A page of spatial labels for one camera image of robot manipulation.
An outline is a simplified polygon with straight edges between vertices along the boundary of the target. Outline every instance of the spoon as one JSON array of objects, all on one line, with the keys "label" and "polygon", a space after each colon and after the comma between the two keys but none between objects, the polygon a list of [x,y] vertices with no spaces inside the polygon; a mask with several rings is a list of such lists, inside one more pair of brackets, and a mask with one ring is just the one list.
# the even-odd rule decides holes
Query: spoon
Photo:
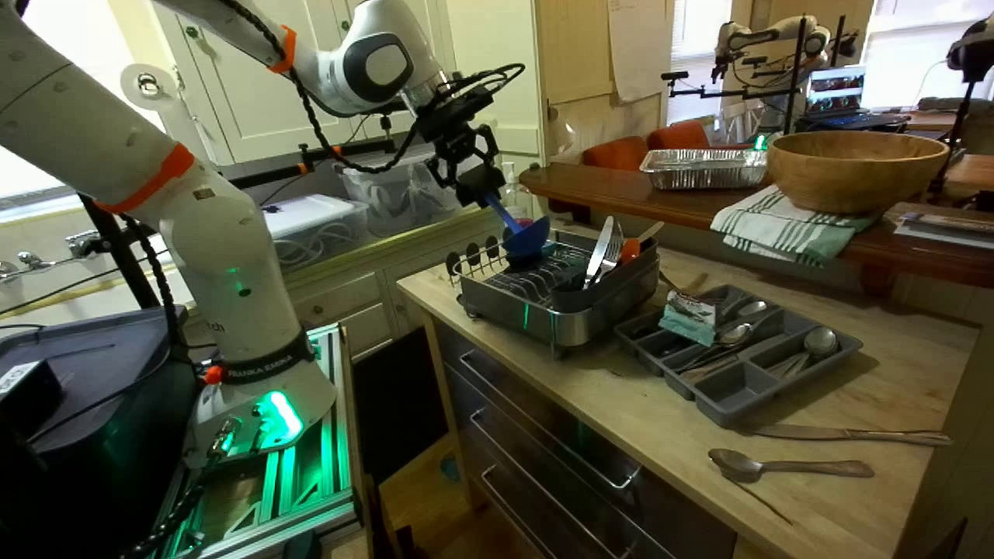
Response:
[{"label": "spoon", "polygon": [[830,357],[830,355],[835,355],[837,351],[837,335],[835,335],[835,330],[810,330],[808,335],[803,335],[803,351],[802,351],[802,357],[783,373],[783,378],[791,378],[796,373],[802,373],[810,361],[817,362],[817,361],[824,361],[824,357]]},{"label": "spoon", "polygon": [[[743,309],[762,313],[762,309],[767,309],[767,301],[751,301],[751,304],[743,308]],[[736,323],[736,326],[731,326],[731,330],[720,330],[720,332],[716,332],[716,346],[707,348],[707,351],[702,351],[702,355],[695,355],[693,361],[685,361],[684,369],[702,365],[702,362],[713,362],[713,361],[720,361],[720,357],[726,357],[726,355],[736,355],[739,348],[745,348],[747,342],[754,342],[754,335],[762,332],[762,326],[772,318],[772,313],[762,313],[762,318],[747,320],[751,313],[743,313],[743,309],[739,309],[736,318],[745,318],[745,323]]]},{"label": "spoon", "polygon": [[732,304],[731,309],[736,320],[745,320],[745,318],[758,318],[758,313],[771,309],[771,304],[763,299],[751,299],[743,308]]},{"label": "spoon", "polygon": [[716,464],[723,478],[745,483],[758,482],[763,471],[873,478],[873,468],[862,459],[751,459],[731,448],[710,448],[707,457]]}]

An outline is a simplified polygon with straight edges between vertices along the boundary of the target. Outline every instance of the wooden table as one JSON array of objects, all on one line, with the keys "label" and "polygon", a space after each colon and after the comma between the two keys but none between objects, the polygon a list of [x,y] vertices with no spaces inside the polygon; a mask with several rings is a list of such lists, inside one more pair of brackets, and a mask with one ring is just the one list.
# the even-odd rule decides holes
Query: wooden table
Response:
[{"label": "wooden table", "polygon": [[[707,229],[720,208],[743,200],[743,191],[659,191],[639,170],[585,164],[528,170],[521,184],[546,200],[668,221],[690,229]],[[994,284],[994,250],[895,236],[895,228],[886,221],[852,239],[837,257],[869,270]]]},{"label": "wooden table", "polygon": [[[743,267],[681,250],[670,250],[668,261],[668,272],[673,272],[681,284],[702,276],[707,284],[731,281],[862,342],[861,357],[835,377],[783,398],[771,411],[771,418],[873,429],[938,429],[948,423],[976,330],[905,309],[886,309],[865,299],[837,301],[833,294],[797,291]],[[441,267],[401,279],[401,291],[428,313],[428,330],[430,323],[456,330],[543,398],[585,418],[661,482],[731,526],[743,541],[743,554],[897,557],[897,551],[905,554],[905,538],[915,533],[910,518],[925,489],[921,483],[936,451],[745,437],[704,418],[659,377],[620,355],[614,342],[550,361],[539,342],[484,320],[468,320]],[[796,459],[853,457],[865,459],[877,478],[767,474],[751,483],[747,494],[710,467],[710,448]]]}]

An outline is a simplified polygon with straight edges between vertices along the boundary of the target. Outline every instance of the blue object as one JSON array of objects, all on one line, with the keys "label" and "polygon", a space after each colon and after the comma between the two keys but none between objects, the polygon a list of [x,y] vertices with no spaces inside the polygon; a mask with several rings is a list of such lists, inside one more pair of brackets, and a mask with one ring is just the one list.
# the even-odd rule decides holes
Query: blue object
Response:
[{"label": "blue object", "polygon": [[550,221],[530,221],[530,223],[519,223],[503,206],[500,200],[487,200],[487,206],[497,212],[497,218],[503,221],[503,250],[508,261],[521,261],[521,257],[536,257],[550,239]]}]

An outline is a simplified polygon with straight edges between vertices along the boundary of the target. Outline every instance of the folded towel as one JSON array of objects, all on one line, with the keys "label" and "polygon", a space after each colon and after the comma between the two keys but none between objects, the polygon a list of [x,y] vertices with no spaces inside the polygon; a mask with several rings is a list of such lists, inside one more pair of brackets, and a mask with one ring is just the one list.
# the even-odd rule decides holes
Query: folded towel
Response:
[{"label": "folded towel", "polygon": [[713,215],[710,229],[723,234],[723,245],[802,265],[833,261],[869,218],[814,215],[796,208],[783,190],[763,187],[754,196]]}]

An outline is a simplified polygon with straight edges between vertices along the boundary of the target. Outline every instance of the gray cutlery tray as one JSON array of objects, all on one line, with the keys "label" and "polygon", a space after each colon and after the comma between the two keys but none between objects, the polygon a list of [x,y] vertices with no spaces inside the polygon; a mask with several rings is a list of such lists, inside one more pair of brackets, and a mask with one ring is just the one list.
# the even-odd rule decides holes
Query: gray cutlery tray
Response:
[{"label": "gray cutlery tray", "polygon": [[[743,323],[732,318],[736,308],[754,301],[758,294],[720,284],[697,299],[716,304],[716,320],[723,330]],[[852,355],[861,351],[857,339],[835,330],[837,348],[830,357],[808,361],[797,373],[786,377],[783,365],[803,351],[803,335],[819,330],[819,323],[797,318],[777,301],[767,304],[767,313],[751,318],[758,320],[758,342],[710,362],[697,362],[697,357],[707,355],[704,346],[659,326],[661,308],[619,323],[614,339],[639,362],[659,373],[676,393],[695,401],[707,418],[716,425],[732,425],[777,393],[837,369]]]}]

